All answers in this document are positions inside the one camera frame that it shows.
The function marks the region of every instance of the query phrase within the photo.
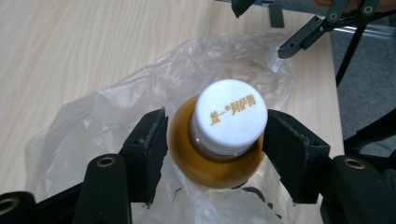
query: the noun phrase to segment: bottle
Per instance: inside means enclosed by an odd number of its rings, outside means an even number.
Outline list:
[[[176,112],[168,131],[169,150],[192,182],[212,189],[235,188],[262,162],[267,119],[258,91],[245,82],[223,79]]]

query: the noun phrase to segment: plastic bag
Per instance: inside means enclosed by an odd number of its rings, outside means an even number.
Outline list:
[[[164,106],[171,122],[186,100],[219,79],[243,80],[269,108],[287,108],[294,90],[292,67],[276,54],[285,40],[280,34],[193,39],[118,84],[64,105],[48,129],[26,146],[26,189],[42,201],[76,185],[91,159],[119,152],[144,114]],[[289,223],[299,214],[266,157],[240,189],[193,185],[170,153],[162,175],[149,209],[132,204],[134,223]],[[250,187],[263,197],[243,190]]]

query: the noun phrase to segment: gray carpet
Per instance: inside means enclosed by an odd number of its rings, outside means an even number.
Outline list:
[[[324,16],[311,0],[276,0],[283,8]],[[373,23],[386,29],[396,25],[395,16]],[[337,72],[352,34],[332,31],[332,55]],[[338,88],[344,138],[381,118],[396,107],[396,38],[365,35]],[[387,157],[396,148],[396,136],[367,145],[362,153]]]

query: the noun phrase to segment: bottle cap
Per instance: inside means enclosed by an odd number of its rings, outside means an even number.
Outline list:
[[[199,95],[192,128],[202,147],[236,156],[262,135],[267,119],[267,107],[258,91],[243,81],[223,79]]]

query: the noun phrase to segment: wood grain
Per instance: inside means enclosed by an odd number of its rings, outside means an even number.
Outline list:
[[[23,190],[24,147],[60,107],[101,90],[195,37],[277,32],[292,36],[312,15],[267,8],[236,19],[212,0],[0,2],[0,193]],[[330,37],[292,58],[297,89],[287,111],[342,154]]]

